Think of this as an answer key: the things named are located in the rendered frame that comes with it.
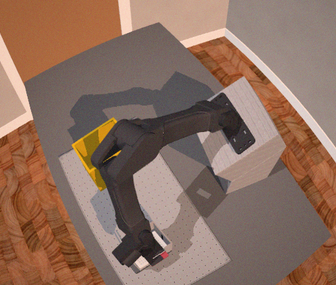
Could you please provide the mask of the yellow open-top bin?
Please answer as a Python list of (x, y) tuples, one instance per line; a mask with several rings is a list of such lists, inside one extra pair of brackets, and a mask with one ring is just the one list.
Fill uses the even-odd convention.
[(87, 172), (89, 172), (90, 177), (93, 181), (95, 181), (100, 192), (107, 187), (100, 175), (99, 170), (92, 165), (90, 158), (92, 153), (96, 150), (98, 145), (102, 142), (106, 134), (110, 131), (115, 123), (117, 123), (117, 121), (113, 117), (72, 144), (72, 147), (74, 148), (78, 157), (81, 159), (81, 162), (84, 164), (84, 168)]

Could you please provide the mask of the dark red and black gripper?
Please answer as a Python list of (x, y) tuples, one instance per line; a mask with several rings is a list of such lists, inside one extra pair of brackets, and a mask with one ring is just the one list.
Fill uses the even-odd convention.
[(154, 245), (149, 249), (152, 249), (152, 253), (148, 254), (144, 258), (147, 260), (147, 262), (152, 267), (155, 266), (157, 263), (161, 262), (163, 259), (168, 257), (167, 252), (164, 252), (163, 247), (156, 240), (154, 241)]

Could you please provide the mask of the translucent white well plate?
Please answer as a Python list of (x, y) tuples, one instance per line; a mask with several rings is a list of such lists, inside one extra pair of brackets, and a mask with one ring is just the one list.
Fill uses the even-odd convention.
[[(164, 241), (160, 238), (160, 236), (154, 231), (154, 232), (152, 232), (152, 234), (153, 234), (153, 236), (154, 236), (154, 238), (157, 240), (157, 242), (164, 248), (164, 247), (166, 247), (167, 245), (164, 243)], [(139, 267), (139, 268), (142, 268), (142, 267), (144, 267), (145, 265), (147, 265), (148, 264), (148, 262), (146, 261), (146, 259), (144, 258), (144, 257), (139, 257), (138, 259), (137, 259), (137, 261), (135, 261), (135, 263), (137, 264), (137, 266)]]

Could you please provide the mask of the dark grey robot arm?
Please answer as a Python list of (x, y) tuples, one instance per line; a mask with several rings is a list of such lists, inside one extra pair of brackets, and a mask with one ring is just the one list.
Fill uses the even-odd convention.
[(149, 248), (154, 245), (149, 220), (139, 205), (133, 174), (152, 162), (167, 144), (196, 133), (220, 130), (236, 154), (255, 143), (247, 125), (223, 92), (210, 102), (202, 100), (186, 110), (162, 117), (121, 119), (98, 145), (90, 160), (106, 184), (118, 228), (126, 234), (112, 251), (121, 265), (130, 267), (140, 256), (152, 253)]

